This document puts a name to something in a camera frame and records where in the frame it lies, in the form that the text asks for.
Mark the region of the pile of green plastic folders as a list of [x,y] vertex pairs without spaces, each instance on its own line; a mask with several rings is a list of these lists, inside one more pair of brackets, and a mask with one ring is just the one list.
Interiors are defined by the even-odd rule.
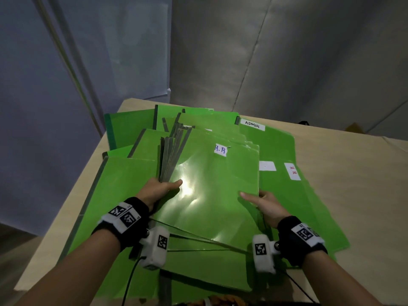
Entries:
[[[295,140],[290,133],[237,113],[166,105],[106,114],[105,123],[110,151],[103,159],[61,258],[90,237],[105,213],[109,213],[110,218],[117,215],[123,229],[136,224],[142,213],[130,211],[130,206],[124,204],[125,199],[133,197],[150,177],[158,176],[166,181],[172,152],[178,148],[183,131],[189,128],[258,145],[258,188],[273,192],[289,212],[309,225],[300,229],[306,239],[310,228],[317,231],[333,259],[336,252],[350,246],[299,169]],[[216,305],[221,302],[216,295],[254,293],[281,284],[282,274],[255,270],[251,243],[246,251],[236,250],[162,224],[153,216],[146,216],[149,227],[163,226],[170,233],[165,265],[154,271],[141,267],[139,248],[142,245],[136,242],[133,250],[126,248],[119,254],[92,301],[94,305],[159,298],[160,290],[164,289],[159,278],[164,273],[170,274],[171,285],[171,297],[166,297],[165,301],[174,304],[198,301],[202,306]],[[261,233],[258,235],[267,235],[277,241],[278,231],[267,225],[261,212],[260,216]]]

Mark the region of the person's left forearm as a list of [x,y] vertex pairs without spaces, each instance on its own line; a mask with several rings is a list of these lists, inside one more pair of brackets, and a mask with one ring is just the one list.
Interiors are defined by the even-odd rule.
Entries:
[[52,268],[14,306],[90,306],[120,249],[114,234],[108,230],[97,231]]

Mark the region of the person's left hand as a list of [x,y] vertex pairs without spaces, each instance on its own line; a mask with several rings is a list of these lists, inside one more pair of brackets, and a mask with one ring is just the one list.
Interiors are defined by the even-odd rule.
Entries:
[[142,201],[152,212],[155,208],[157,202],[159,202],[163,197],[173,191],[161,192],[160,191],[160,181],[157,178],[150,178],[146,184],[141,188],[141,190],[135,195],[140,201]]

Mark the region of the person's right forearm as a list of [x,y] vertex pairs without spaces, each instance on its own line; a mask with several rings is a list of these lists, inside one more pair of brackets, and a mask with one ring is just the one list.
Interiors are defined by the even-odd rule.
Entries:
[[322,306],[383,306],[323,251],[307,254],[302,270]]

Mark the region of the person's right hand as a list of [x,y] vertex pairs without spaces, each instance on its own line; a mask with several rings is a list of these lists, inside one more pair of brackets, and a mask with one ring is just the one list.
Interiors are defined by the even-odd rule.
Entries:
[[291,216],[271,192],[260,189],[258,195],[263,197],[263,206],[257,206],[257,208],[272,228],[277,229],[280,221]]

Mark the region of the thin slanted pole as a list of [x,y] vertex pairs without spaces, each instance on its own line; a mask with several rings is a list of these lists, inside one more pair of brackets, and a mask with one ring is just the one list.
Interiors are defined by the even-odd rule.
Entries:
[[90,103],[89,103],[89,101],[88,101],[88,99],[87,99],[87,97],[85,95],[85,92],[84,92],[84,90],[83,90],[83,88],[81,86],[81,83],[79,82],[79,79],[78,79],[78,77],[77,77],[77,75],[75,73],[74,67],[73,67],[71,61],[69,60],[69,56],[68,56],[67,52],[64,49],[63,43],[62,43],[62,41],[61,41],[61,39],[60,39],[60,37],[59,37],[53,23],[52,23],[50,15],[48,14],[48,12],[46,10],[43,1],[42,0],[31,0],[31,1],[33,2],[33,5],[35,6],[35,9],[37,10],[37,12],[38,12],[38,14],[39,14],[45,28],[46,28],[48,34],[50,35],[51,40],[52,40],[52,42],[53,42],[53,44],[54,44],[60,58],[61,58],[61,60],[63,61],[65,68],[68,71],[69,77],[72,80],[77,93],[79,94],[82,102],[84,103],[84,105],[86,107],[86,110],[87,110],[87,112],[88,112],[88,114],[89,114],[89,116],[90,116],[90,118],[91,118],[91,120],[92,120],[92,122],[93,122],[93,124],[94,124],[94,126],[96,128],[97,133],[99,134],[99,137],[102,138],[103,133],[102,133],[102,130],[100,128],[100,125],[99,125],[99,123],[98,123],[98,121],[96,119],[96,116],[95,116],[95,114],[93,112],[93,109],[91,108],[91,105],[90,105]]

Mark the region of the green file folder blue-lettered label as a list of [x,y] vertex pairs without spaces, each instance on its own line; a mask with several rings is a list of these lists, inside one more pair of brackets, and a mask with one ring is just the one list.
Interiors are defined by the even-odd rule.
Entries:
[[258,194],[258,145],[186,129],[165,180],[183,184],[161,201],[155,221],[241,251],[261,233],[260,212],[239,195]]

